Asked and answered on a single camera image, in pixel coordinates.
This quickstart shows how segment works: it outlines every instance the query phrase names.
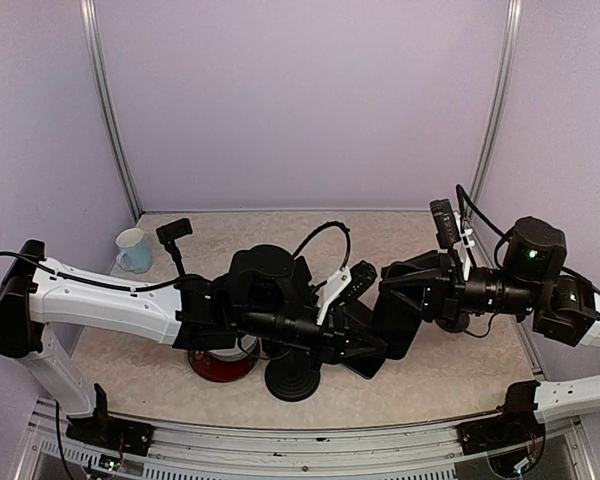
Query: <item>table surface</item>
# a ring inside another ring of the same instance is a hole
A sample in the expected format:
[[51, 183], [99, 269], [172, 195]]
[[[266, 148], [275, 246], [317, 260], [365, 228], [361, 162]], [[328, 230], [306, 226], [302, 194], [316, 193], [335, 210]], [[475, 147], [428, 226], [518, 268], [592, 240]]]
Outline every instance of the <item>table surface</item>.
[[[140, 281], [177, 276], [155, 229], [188, 217], [194, 235], [179, 240], [185, 268], [206, 278], [228, 270], [234, 252], [260, 243], [289, 251], [316, 226], [340, 220], [351, 229], [350, 265], [367, 260], [378, 271], [437, 248], [428, 213], [414, 212], [238, 212], [148, 214], [138, 227], [148, 236], [154, 263], [146, 274], [114, 269], [112, 275]], [[317, 282], [340, 264], [344, 238], [336, 229], [317, 236], [303, 252]], [[372, 307], [372, 287], [362, 297]], [[481, 333], [486, 316], [470, 329]], [[73, 354], [77, 365], [100, 383], [109, 408], [154, 419], [216, 426], [284, 429], [355, 428], [420, 423], [493, 410], [507, 387], [533, 378], [515, 326], [496, 319], [491, 334], [475, 339], [423, 323], [407, 356], [387, 361], [373, 380], [343, 366], [324, 365], [317, 392], [299, 403], [274, 398], [264, 385], [265, 362], [246, 377], [216, 384], [198, 377], [186, 354], [128, 334], [85, 328]]]

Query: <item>lavender wall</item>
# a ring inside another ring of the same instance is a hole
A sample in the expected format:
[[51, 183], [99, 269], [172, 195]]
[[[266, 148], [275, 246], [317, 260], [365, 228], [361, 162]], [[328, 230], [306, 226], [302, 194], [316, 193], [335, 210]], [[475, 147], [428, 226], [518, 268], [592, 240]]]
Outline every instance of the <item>lavender wall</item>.
[[[38, 238], [52, 256], [102, 271], [130, 223], [78, 2], [0, 0], [0, 249]], [[0, 260], [0, 279], [8, 265]], [[0, 357], [0, 478], [38, 393], [26, 370]]]
[[[600, 286], [600, 1], [525, 1], [480, 206], [500, 228], [534, 215], [563, 229], [568, 265]], [[550, 379], [600, 373], [600, 349], [535, 338]], [[584, 424], [600, 466], [600, 415]]]
[[98, 2], [147, 210], [426, 208], [469, 183], [507, 1]]

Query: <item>light blue mug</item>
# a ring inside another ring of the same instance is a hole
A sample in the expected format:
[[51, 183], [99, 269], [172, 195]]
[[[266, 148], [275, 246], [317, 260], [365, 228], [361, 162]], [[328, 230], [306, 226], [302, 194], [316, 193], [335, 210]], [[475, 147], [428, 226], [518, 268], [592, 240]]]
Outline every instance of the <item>light blue mug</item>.
[[130, 228], [120, 233], [116, 238], [116, 245], [120, 250], [116, 263], [123, 270], [144, 273], [151, 268], [151, 250], [141, 229]]

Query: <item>wire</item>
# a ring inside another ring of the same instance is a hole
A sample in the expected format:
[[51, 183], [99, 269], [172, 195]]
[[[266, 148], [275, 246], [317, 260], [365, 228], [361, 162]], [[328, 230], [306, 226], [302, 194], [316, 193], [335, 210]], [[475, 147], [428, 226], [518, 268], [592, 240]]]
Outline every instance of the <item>wire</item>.
[[288, 348], [284, 353], [278, 355], [277, 357], [261, 357], [260, 355], [254, 355], [251, 352], [247, 352], [244, 347], [242, 346], [242, 338], [238, 337], [238, 341], [236, 342], [238, 345], [238, 349], [240, 349], [240, 351], [248, 356], [250, 356], [251, 358], [255, 358], [256, 360], [269, 360], [270, 362], [274, 361], [274, 360], [280, 360], [283, 359], [284, 357], [286, 357], [287, 355], [289, 355], [289, 352], [291, 352], [291, 349]]
[[469, 196], [469, 194], [465, 191], [464, 188], [462, 188], [462, 185], [456, 185], [456, 194], [458, 195], [458, 198], [462, 197], [467, 202], [467, 205], [471, 207], [471, 210], [473, 210], [475, 214], [478, 215], [478, 217], [480, 217], [480, 219], [482, 219], [482, 221], [486, 223], [491, 230], [498, 234], [498, 236], [504, 237], [504, 232], [498, 227], [496, 227], [491, 222], [491, 220], [489, 220], [487, 216], [484, 213], [482, 213], [478, 207], [475, 206], [475, 204], [471, 201], [471, 197]]
[[529, 468], [527, 468], [524, 472], [522, 472], [523, 475], [526, 475], [527, 473], [529, 473], [531, 470], [533, 470], [534, 468], [536, 468], [538, 466], [538, 463], [540, 463], [540, 459], [542, 458], [542, 455], [544, 454], [544, 446], [546, 443], [547, 443], [547, 430], [545, 427], [542, 432], [542, 442], [540, 444], [540, 451], [538, 452], [537, 455], [534, 454], [533, 463], [529, 466]]
[[302, 250], [304, 250], [304, 247], [307, 246], [307, 244], [313, 240], [313, 238], [318, 235], [320, 232], [328, 229], [328, 228], [339, 228], [342, 233], [344, 233], [345, 239], [347, 241], [347, 248], [345, 250], [345, 254], [344, 254], [344, 259], [342, 260], [342, 265], [340, 266], [340, 269], [342, 270], [344, 267], [347, 266], [347, 263], [349, 263], [349, 255], [351, 254], [351, 235], [349, 235], [350, 230], [347, 228], [347, 226], [342, 223], [342, 222], [326, 222], [323, 223], [322, 225], [320, 225], [319, 227], [317, 227], [316, 229], [313, 230], [313, 232], [311, 232], [309, 235], [307, 235], [307, 237], [302, 241], [302, 243], [300, 245], [298, 245], [298, 248], [296, 248], [296, 251], [293, 252], [293, 258], [296, 258], [298, 255], [300, 255], [300, 252], [302, 252]]
[[491, 325], [493, 324], [493, 319], [496, 318], [496, 316], [498, 316], [498, 315], [499, 315], [499, 313], [494, 313], [493, 315], [491, 315], [491, 318], [489, 319], [489, 323], [487, 324], [487, 331], [485, 333], [478, 335], [476, 333], [470, 332], [469, 330], [463, 330], [463, 332], [473, 338], [485, 338], [487, 335], [489, 335], [491, 333]]
[[56, 437], [58, 439], [58, 451], [60, 452], [60, 460], [62, 460], [62, 466], [64, 467], [64, 471], [71, 480], [76, 480], [71, 471], [69, 470], [69, 465], [67, 465], [67, 460], [64, 458], [64, 448], [62, 448], [62, 435], [60, 435], [60, 404], [56, 401]]
[[154, 290], [160, 290], [161, 288], [170, 287], [172, 285], [177, 285], [177, 284], [183, 283], [183, 282], [185, 282], [187, 280], [200, 280], [200, 279], [204, 279], [200, 275], [188, 274], [188, 275], [183, 275], [181, 277], [174, 278], [172, 280], [168, 280], [166, 282], [156, 283], [156, 284], [153, 284], [153, 285], [148, 285], [146, 287], [132, 288], [132, 287], [129, 287], [127, 285], [116, 285], [116, 284], [113, 284], [113, 283], [99, 282], [98, 280], [91, 280], [89, 278], [83, 278], [83, 277], [79, 277], [77, 275], [71, 275], [70, 273], [56, 272], [54, 269], [49, 268], [46, 265], [42, 265], [38, 261], [33, 260], [32, 258], [29, 258], [26, 255], [23, 255], [21, 253], [8, 252], [8, 251], [0, 251], [0, 257], [17, 258], [19, 260], [23, 260], [23, 261], [25, 261], [27, 263], [30, 263], [31, 265], [39, 268], [43, 272], [46, 272], [46, 273], [48, 273], [50, 275], [58, 276], [58, 277], [63, 278], [65, 280], [72, 280], [74, 282], [84, 283], [86, 285], [91, 285], [93, 287], [106, 288], [108, 290], [116, 290], [116, 291], [119, 291], [119, 292], [133, 292], [133, 293], [151, 292], [151, 291], [154, 291]]

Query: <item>black cable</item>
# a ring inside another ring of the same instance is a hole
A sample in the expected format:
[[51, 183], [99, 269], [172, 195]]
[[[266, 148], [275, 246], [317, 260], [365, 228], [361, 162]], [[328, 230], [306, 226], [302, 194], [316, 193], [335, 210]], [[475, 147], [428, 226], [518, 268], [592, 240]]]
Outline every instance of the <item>black cable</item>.
[[502, 270], [503, 267], [502, 267], [502, 264], [500, 263], [500, 259], [498, 258], [498, 254], [500, 253], [500, 249], [502, 248], [502, 246], [505, 243], [507, 243], [509, 240], [511, 240], [512, 235], [513, 235], [513, 228], [510, 228], [509, 230], [507, 230], [507, 233], [505, 233], [504, 236], [501, 237], [500, 240], [498, 240], [498, 243], [496, 243], [496, 246], [493, 249], [493, 263], [500, 270]]
[[91, 280], [89, 278], [83, 278], [83, 277], [78, 277], [76, 275], [71, 275], [70, 273], [56, 272], [54, 269], [49, 268], [46, 265], [42, 265], [41, 263], [37, 262], [36, 260], [33, 260], [33, 259], [31, 259], [31, 258], [29, 258], [26, 255], [23, 255], [21, 253], [8, 252], [8, 251], [0, 251], [0, 257], [17, 258], [19, 260], [23, 260], [23, 261], [25, 261], [27, 263], [30, 263], [31, 265], [35, 266], [36, 268], [39, 268], [43, 272], [46, 272], [46, 273], [48, 273], [50, 275], [57, 275], [59, 278], [63, 278], [65, 280], [72, 280], [74, 282], [83, 283], [83, 284], [86, 284], [86, 285], [91, 285], [93, 287], [106, 288], [108, 290], [116, 290], [116, 291], [119, 291], [119, 292], [145, 293], [145, 292], [151, 292], [151, 291], [154, 291], [154, 290], [160, 290], [161, 288], [170, 287], [171, 285], [176, 285], [176, 284], [185, 282], [187, 280], [200, 280], [200, 279], [203, 278], [200, 275], [188, 274], [188, 275], [184, 275], [184, 276], [181, 276], [181, 277], [174, 278], [172, 280], [168, 280], [166, 282], [156, 283], [154, 285], [149, 285], [149, 286], [146, 286], [146, 287], [132, 288], [132, 287], [129, 287], [127, 285], [116, 285], [116, 284], [113, 284], [113, 283], [99, 282], [97, 280]]
[[489, 319], [489, 323], [487, 324], [487, 331], [483, 334], [476, 334], [473, 332], [470, 332], [469, 330], [463, 330], [464, 333], [466, 333], [467, 335], [473, 337], [473, 338], [485, 338], [487, 335], [489, 335], [491, 333], [491, 325], [493, 324], [493, 319], [496, 318], [496, 316], [498, 316], [498, 313], [494, 313], [493, 315], [491, 315], [491, 318]]
[[64, 471], [67, 473], [67, 477], [71, 480], [76, 480], [71, 471], [69, 470], [69, 465], [67, 465], [67, 460], [64, 458], [64, 448], [62, 448], [62, 435], [60, 435], [60, 404], [56, 401], [56, 437], [58, 439], [58, 451], [60, 452], [60, 460], [62, 460], [62, 466], [64, 467]]
[[345, 239], [347, 241], [347, 248], [344, 254], [344, 259], [342, 260], [342, 265], [340, 266], [340, 269], [343, 269], [344, 267], [347, 266], [347, 263], [349, 263], [349, 255], [351, 254], [351, 236], [349, 235], [349, 229], [347, 228], [347, 226], [342, 223], [342, 222], [326, 222], [323, 223], [322, 225], [320, 225], [319, 227], [317, 227], [316, 229], [313, 230], [313, 232], [311, 232], [309, 235], [307, 235], [307, 237], [302, 241], [302, 243], [300, 245], [298, 245], [298, 248], [296, 248], [296, 251], [293, 252], [293, 258], [296, 258], [298, 255], [300, 255], [300, 252], [302, 252], [302, 250], [304, 250], [304, 247], [307, 246], [307, 244], [313, 240], [313, 238], [318, 235], [320, 232], [328, 229], [328, 228], [339, 228], [342, 233], [344, 233]]
[[242, 338], [238, 337], [238, 341], [236, 342], [238, 345], [238, 349], [240, 349], [240, 351], [248, 356], [250, 356], [251, 358], [255, 358], [256, 360], [269, 360], [270, 362], [274, 361], [274, 360], [280, 360], [284, 357], [286, 357], [287, 355], [289, 355], [289, 352], [291, 352], [291, 349], [288, 348], [284, 353], [281, 353], [280, 355], [278, 355], [277, 357], [261, 357], [259, 355], [254, 355], [251, 352], [247, 352], [244, 347], [242, 346]]
[[484, 213], [482, 213], [478, 207], [475, 206], [475, 204], [471, 201], [471, 197], [469, 196], [469, 194], [464, 190], [464, 188], [462, 188], [462, 185], [456, 185], [456, 194], [458, 195], [458, 198], [462, 197], [467, 202], [467, 205], [471, 207], [475, 214], [478, 215], [478, 217], [480, 217], [480, 219], [484, 223], [486, 223], [491, 230], [498, 234], [498, 236], [504, 237], [504, 232], [498, 227], [496, 227], [493, 223], [491, 223], [491, 220], [489, 220], [487, 216]]

